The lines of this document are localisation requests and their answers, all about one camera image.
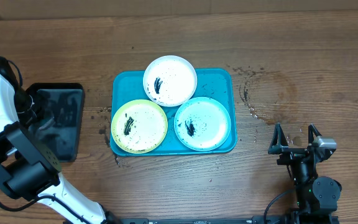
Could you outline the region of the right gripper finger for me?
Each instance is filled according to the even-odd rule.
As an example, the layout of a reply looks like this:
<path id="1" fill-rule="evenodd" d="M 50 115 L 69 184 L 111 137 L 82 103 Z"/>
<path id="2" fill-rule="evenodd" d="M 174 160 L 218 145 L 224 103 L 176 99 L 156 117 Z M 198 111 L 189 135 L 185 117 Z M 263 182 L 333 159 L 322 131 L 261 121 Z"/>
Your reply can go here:
<path id="1" fill-rule="evenodd" d="M 268 154 L 283 154 L 288 151 L 288 143 L 283 133 L 280 123 L 277 123 L 274 128 L 272 142 L 270 143 Z"/>
<path id="2" fill-rule="evenodd" d="M 321 133 L 316 129 L 314 124 L 308 126 L 308 143 L 311 144 L 315 137 L 320 136 Z"/>

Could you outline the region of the yellow-green plate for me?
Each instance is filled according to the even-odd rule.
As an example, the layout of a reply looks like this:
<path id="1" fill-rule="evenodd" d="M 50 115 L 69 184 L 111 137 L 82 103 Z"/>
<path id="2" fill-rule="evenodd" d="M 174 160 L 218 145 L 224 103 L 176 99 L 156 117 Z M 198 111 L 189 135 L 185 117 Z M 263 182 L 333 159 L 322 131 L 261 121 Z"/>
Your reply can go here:
<path id="1" fill-rule="evenodd" d="M 111 121 L 111 136 L 117 146 L 131 154 L 156 149 L 168 130 L 163 109 L 150 100 L 132 100 L 122 105 Z"/>

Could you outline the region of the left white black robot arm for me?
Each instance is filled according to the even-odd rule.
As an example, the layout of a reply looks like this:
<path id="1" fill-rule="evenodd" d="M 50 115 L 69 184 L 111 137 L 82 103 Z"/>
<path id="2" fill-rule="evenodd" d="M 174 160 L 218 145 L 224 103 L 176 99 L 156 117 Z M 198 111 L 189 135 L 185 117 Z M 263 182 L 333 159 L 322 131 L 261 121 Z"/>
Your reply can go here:
<path id="1" fill-rule="evenodd" d="M 79 83 L 24 88 L 17 65 L 0 56 L 0 190 L 27 206 L 44 204 L 67 223 L 118 223 L 62 173 L 62 162 L 77 156 L 84 99 Z"/>

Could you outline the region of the white plate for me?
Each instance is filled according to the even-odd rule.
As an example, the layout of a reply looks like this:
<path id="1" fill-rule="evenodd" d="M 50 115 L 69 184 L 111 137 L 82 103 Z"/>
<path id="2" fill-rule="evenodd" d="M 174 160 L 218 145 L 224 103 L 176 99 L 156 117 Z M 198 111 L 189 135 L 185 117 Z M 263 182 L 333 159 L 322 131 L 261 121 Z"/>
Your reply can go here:
<path id="1" fill-rule="evenodd" d="M 166 55 L 152 61 L 143 76 L 146 95 L 160 106 L 180 106 L 188 101 L 197 87 L 192 64 L 182 57 Z"/>

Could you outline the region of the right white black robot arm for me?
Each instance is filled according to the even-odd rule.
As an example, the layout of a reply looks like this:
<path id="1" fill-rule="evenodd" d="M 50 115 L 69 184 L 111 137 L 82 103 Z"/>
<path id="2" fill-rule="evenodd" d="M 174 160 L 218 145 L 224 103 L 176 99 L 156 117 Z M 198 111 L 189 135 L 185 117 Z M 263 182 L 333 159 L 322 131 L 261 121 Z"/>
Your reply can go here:
<path id="1" fill-rule="evenodd" d="M 326 176 L 319 176 L 316 165 L 328 160 L 337 148 L 332 138 L 325 138 L 311 124 L 308 126 L 308 145 L 290 148 L 279 123 L 275 125 L 269 154 L 279 156 L 277 164 L 286 166 L 293 181 L 293 188 L 276 196 L 266 207 L 264 223 L 338 223 L 338 217 L 332 216 L 337 210 L 337 201 L 341 196 L 341 184 Z M 296 194 L 297 208 L 274 219 L 267 215 L 270 207 L 280 198 L 290 193 Z"/>

